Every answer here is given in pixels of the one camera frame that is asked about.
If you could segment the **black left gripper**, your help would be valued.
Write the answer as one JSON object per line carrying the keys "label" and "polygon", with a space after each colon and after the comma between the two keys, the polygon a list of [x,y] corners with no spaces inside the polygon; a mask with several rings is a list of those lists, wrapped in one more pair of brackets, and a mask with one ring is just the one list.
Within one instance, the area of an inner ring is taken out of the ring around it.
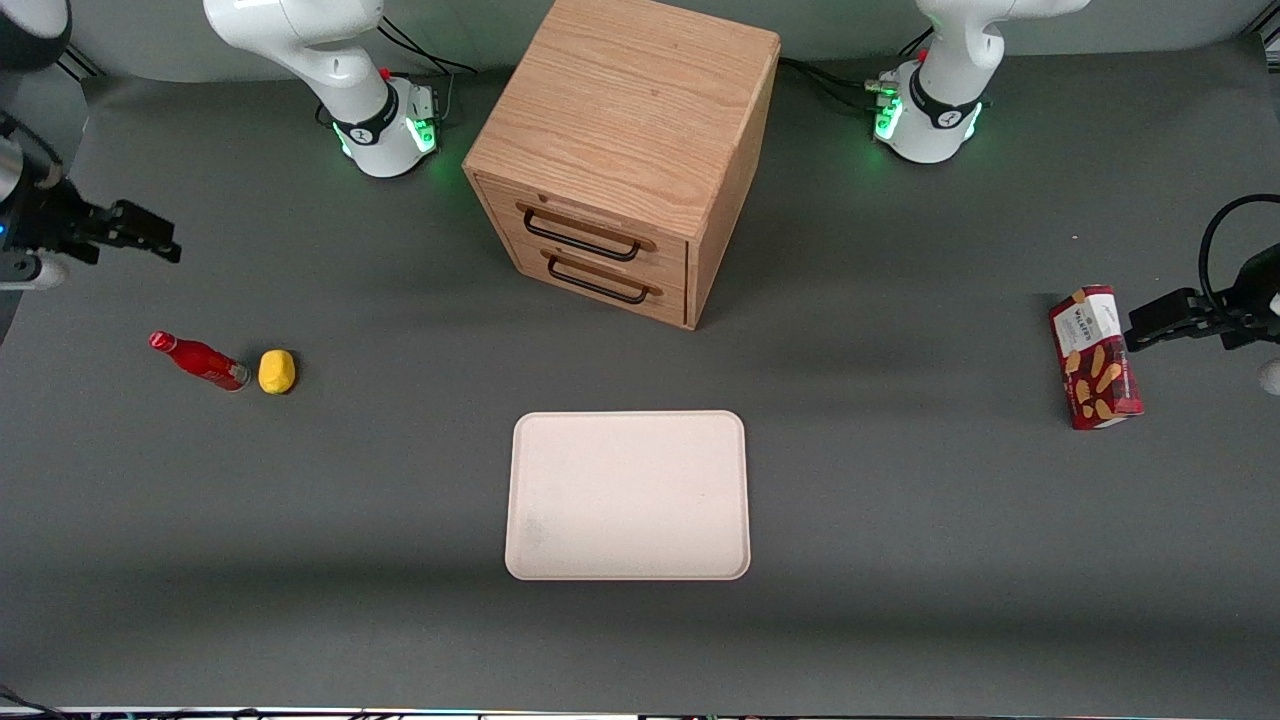
{"label": "black left gripper", "polygon": [[1203,292],[1210,301],[1196,290],[1180,288],[1130,310],[1126,351],[1217,333],[1226,351],[1254,342],[1277,345],[1279,249],[1249,258],[1225,290],[1213,288],[1203,263]]}

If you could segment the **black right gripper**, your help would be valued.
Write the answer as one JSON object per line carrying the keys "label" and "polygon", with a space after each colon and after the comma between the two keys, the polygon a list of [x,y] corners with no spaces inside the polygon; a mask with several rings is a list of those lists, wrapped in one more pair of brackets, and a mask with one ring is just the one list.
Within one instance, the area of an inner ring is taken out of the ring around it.
{"label": "black right gripper", "polygon": [[110,208],[84,201],[68,181],[41,188],[26,183],[3,200],[3,250],[65,254],[96,265],[100,249],[134,249],[172,264],[180,261],[175,225],[140,206],[119,200]]}

